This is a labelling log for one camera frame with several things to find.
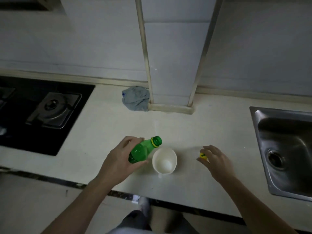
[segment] rag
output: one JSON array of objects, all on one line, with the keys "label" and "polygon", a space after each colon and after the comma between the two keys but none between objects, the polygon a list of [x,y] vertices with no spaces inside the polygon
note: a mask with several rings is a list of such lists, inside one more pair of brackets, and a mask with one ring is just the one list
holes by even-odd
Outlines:
[{"label": "rag", "polygon": [[132,86],[122,91],[122,102],[131,111],[148,111],[149,91],[141,86]]}]

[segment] person's right hand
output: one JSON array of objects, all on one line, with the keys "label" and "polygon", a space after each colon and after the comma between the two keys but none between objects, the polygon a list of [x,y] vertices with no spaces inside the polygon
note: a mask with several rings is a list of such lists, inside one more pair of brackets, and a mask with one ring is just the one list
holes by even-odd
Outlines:
[{"label": "person's right hand", "polygon": [[204,146],[203,148],[204,149],[201,149],[200,152],[206,155],[208,161],[201,157],[197,158],[197,161],[201,162],[209,169],[211,175],[217,182],[223,184],[224,182],[235,178],[231,161],[220,151],[220,149],[213,145]]}]

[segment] white bowl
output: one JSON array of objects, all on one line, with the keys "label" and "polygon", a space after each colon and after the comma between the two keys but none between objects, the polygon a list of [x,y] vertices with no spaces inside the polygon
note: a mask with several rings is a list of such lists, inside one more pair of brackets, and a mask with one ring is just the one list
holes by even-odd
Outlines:
[{"label": "white bowl", "polygon": [[177,155],[170,148],[158,149],[153,155],[152,165],[159,174],[171,174],[177,166]]}]

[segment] black stovetop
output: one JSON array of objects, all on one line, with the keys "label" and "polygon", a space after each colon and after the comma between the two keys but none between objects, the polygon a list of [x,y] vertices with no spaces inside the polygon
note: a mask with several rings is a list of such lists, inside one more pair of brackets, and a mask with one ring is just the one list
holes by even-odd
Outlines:
[{"label": "black stovetop", "polygon": [[0,145],[56,156],[94,87],[0,76]]}]

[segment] kitchen countertop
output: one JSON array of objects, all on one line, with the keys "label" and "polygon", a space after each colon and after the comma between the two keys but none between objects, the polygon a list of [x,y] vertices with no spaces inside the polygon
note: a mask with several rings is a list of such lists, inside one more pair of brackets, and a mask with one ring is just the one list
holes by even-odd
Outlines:
[{"label": "kitchen countertop", "polygon": [[312,112],[312,105],[195,94],[193,115],[132,112],[121,102],[126,87],[97,85],[56,157],[0,146],[0,166],[87,184],[126,135],[159,135],[178,157],[171,175],[158,177],[151,162],[114,190],[240,216],[223,188],[196,158],[215,145],[233,162],[237,177],[292,227],[312,232],[312,203],[271,195],[249,107]]}]

